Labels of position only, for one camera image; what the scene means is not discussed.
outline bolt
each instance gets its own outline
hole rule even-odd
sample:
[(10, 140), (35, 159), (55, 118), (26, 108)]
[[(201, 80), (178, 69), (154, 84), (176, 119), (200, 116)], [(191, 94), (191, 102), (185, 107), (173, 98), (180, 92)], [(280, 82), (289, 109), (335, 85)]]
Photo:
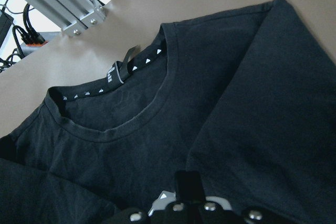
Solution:
[(74, 35), (80, 35), (80, 31), (78, 29), (76, 29), (76, 30), (73, 31), (73, 34)]
[(250, 217), (250, 219), (252, 220), (261, 220), (263, 217), (263, 215), (261, 214), (261, 212), (257, 211), (257, 210), (251, 210), (248, 213), (248, 216)]
[(131, 221), (138, 221), (141, 220), (141, 212), (136, 212), (130, 216)]
[(216, 204), (213, 202), (207, 202), (204, 204), (204, 209), (207, 211), (215, 211), (216, 210)]
[(183, 203), (175, 204), (175, 205), (173, 206), (173, 210), (174, 210), (174, 211), (178, 211), (178, 212), (182, 211), (183, 208), (184, 208), (184, 204), (183, 204)]

